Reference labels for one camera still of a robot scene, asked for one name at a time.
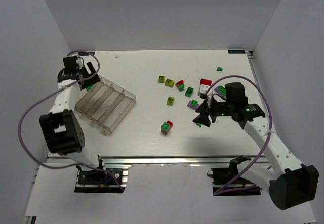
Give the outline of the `long green lego brick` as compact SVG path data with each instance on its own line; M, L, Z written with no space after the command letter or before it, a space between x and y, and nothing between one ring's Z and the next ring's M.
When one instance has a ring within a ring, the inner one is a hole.
M90 91L92 89L93 85L86 88L86 91Z

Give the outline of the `red rectangular lego brick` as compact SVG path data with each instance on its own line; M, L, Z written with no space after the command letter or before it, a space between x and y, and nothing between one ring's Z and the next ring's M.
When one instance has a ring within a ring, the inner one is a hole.
M208 85L208 86L211 86L212 85L212 81L211 80L208 80L208 79L205 79L205 78L201 78L200 79L200 85Z

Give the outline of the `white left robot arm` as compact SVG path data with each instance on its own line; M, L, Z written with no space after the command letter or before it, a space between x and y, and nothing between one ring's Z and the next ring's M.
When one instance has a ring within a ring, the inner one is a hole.
M57 77L58 94L48 114L39 123L51 153L67 156L80 164L79 169L102 169L101 158L85 147L84 132L74 114L79 93L100 82L92 63L78 56L63 58L64 68Z

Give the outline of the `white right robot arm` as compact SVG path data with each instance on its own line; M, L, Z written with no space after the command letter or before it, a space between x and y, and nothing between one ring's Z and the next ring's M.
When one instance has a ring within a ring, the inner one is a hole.
M247 133L267 158L272 170L240 156L230 161L225 179L233 183L245 178L265 190L280 210L297 206L315 198L319 173L313 165L305 165L285 146L276 133L268 129L270 117L257 104L248 103L240 82L225 85L225 100L218 102L208 85L199 87L203 99L193 122L209 127L217 117L231 117Z

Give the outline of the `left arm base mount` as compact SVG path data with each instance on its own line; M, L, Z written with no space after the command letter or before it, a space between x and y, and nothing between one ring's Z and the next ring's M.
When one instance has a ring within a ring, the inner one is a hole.
M75 193L101 193L101 194L121 194L126 187L128 170L123 168L107 168L113 177L105 172L81 171L78 170Z

